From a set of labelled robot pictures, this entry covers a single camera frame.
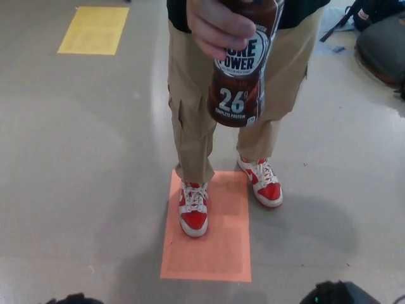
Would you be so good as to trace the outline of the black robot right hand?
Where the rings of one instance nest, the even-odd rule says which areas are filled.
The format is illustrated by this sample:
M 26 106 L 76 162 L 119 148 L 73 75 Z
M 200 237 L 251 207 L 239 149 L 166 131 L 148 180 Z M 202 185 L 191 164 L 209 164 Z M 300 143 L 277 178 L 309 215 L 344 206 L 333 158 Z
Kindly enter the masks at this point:
M 300 304 L 381 304 L 371 294 L 351 281 L 318 283 Z

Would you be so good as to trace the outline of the person's bare hand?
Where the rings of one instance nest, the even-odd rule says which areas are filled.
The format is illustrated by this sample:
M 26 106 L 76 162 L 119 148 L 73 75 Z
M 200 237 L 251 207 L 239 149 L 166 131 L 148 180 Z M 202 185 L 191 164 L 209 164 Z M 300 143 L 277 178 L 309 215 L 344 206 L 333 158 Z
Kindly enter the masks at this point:
M 190 0 L 186 4 L 187 24 L 193 39 L 204 54 L 224 60 L 227 49 L 237 51 L 247 46 L 256 33 L 255 24 L 219 1 Z

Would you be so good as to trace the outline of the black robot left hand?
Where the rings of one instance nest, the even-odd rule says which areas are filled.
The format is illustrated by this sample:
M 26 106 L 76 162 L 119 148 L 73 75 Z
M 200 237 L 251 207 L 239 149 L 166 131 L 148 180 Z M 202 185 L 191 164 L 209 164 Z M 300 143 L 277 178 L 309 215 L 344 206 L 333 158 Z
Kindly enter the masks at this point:
M 83 293 L 70 294 L 66 298 L 57 300 L 53 298 L 46 304 L 104 304 L 102 301 L 95 298 L 88 298 Z

